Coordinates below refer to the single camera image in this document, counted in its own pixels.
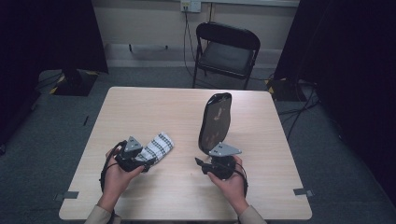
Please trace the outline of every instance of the person's left hand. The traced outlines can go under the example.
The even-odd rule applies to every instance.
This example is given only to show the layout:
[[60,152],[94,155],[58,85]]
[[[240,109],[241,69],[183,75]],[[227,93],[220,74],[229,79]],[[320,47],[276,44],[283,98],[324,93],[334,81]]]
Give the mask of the person's left hand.
[[[114,156],[120,152],[119,148],[116,148],[114,151]],[[98,206],[104,208],[108,212],[112,212],[114,206],[117,203],[117,200],[121,196],[121,194],[126,190],[129,185],[129,182],[139,175],[144,166],[139,166],[136,169],[132,170],[131,172],[125,172],[122,170],[117,164],[114,157],[111,157],[108,161],[108,169],[106,171],[106,178],[105,178],[105,189],[103,191],[103,195],[98,202]]]

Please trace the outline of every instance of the gray carpet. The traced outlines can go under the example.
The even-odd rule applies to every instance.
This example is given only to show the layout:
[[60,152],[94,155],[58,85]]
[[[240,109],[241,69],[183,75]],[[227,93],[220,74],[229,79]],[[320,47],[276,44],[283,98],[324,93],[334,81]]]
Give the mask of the gray carpet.
[[[255,69],[247,89],[266,91],[260,79],[273,72]],[[47,71],[40,76],[41,80],[55,77],[38,85],[42,95],[35,110],[14,133],[7,153],[0,158],[0,223],[68,223],[59,219],[62,203],[53,199],[68,190],[110,87],[191,87],[191,76],[184,67],[110,68],[109,75],[97,78],[87,97],[50,95],[51,81],[58,73]],[[233,78],[202,74],[199,78],[220,89],[243,87],[243,81]],[[310,91],[311,87],[304,86],[306,96]],[[276,109],[286,111],[303,105],[276,102]],[[289,117],[280,116],[285,134],[295,118]],[[313,216],[308,221],[271,223],[396,223],[394,207],[364,163],[339,139],[336,127],[321,105],[298,118],[290,134],[290,149],[304,186],[315,193],[309,198]]]

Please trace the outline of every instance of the chair backrest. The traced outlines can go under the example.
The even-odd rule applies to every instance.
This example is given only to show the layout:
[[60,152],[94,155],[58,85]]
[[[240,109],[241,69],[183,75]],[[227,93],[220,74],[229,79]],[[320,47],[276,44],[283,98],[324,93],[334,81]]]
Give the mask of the chair backrest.
[[196,29],[198,44],[201,38],[240,49],[260,49],[260,39],[247,29],[232,27],[218,22],[203,22]]

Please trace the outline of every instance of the black chair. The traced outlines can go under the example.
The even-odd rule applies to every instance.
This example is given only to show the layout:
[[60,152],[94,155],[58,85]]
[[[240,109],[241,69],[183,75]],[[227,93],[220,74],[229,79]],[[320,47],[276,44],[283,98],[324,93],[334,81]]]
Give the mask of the black chair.
[[[251,70],[260,49],[260,40],[246,29],[217,22],[204,22],[196,29],[198,47],[192,87],[195,88],[197,69],[228,77],[245,79],[248,86]],[[203,49],[202,42],[207,41]]]

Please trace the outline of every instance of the wall outlet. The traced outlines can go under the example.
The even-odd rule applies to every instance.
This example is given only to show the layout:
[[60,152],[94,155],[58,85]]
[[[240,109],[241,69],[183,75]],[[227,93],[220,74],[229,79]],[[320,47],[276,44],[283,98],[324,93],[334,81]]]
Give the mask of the wall outlet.
[[180,1],[180,11],[182,12],[201,12],[201,2],[181,0]]

